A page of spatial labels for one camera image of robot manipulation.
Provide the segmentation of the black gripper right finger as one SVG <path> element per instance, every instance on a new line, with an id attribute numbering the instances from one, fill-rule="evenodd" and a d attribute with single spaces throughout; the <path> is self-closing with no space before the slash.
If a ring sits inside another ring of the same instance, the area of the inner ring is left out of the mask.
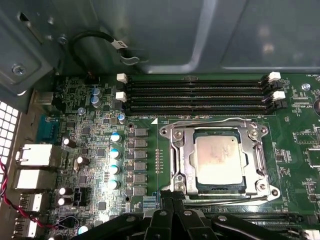
<path id="1" fill-rule="evenodd" d="M 190 240 L 305 240 L 307 234 L 301 229 L 282 224 L 265 225 L 268 215 L 260 213 L 227 212 L 203 213 L 187 208 L 186 197 L 181 191 L 174 192 L 174 214 Z"/>

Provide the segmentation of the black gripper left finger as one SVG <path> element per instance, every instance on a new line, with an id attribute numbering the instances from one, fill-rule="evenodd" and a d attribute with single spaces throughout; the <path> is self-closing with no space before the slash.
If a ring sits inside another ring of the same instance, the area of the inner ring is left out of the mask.
<path id="1" fill-rule="evenodd" d="M 83 234 L 85 240 L 170 240 L 174 216 L 174 191 L 160 192 L 161 209 L 146 212 L 143 218 L 120 215 Z"/>

